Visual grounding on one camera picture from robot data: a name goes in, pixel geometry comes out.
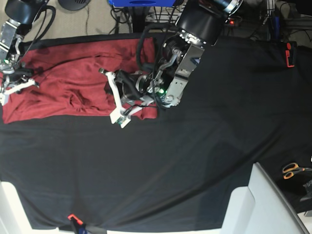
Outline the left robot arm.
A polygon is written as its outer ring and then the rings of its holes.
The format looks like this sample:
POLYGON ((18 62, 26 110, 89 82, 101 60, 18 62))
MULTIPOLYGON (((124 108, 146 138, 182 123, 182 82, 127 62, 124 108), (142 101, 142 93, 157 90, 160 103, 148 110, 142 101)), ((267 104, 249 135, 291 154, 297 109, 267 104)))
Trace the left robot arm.
POLYGON ((225 23, 242 3, 241 0, 189 0, 175 24, 148 25, 136 47, 139 70, 132 74, 121 69, 113 72, 105 92, 114 96, 116 104, 129 103, 127 113, 153 103, 161 108, 179 105, 205 48, 216 44, 225 23), (152 29, 176 31, 176 34, 165 36, 154 62, 142 62, 143 44, 152 29))

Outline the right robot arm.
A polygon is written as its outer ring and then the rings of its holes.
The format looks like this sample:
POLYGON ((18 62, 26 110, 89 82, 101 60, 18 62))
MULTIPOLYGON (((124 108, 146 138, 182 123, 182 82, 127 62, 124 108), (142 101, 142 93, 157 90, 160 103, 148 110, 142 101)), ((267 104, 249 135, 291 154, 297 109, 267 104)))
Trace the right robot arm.
POLYGON ((23 57, 29 49, 47 33, 55 16, 55 7, 48 5, 47 0, 9 0, 5 6, 5 13, 8 20, 0 30, 0 93, 18 93, 22 89, 36 86, 38 83, 32 78, 34 70, 26 68, 22 62, 23 57), (47 16, 47 11, 52 12, 51 19, 46 28, 40 26, 35 38, 28 47, 24 46, 23 40, 31 31, 41 13, 47 16))

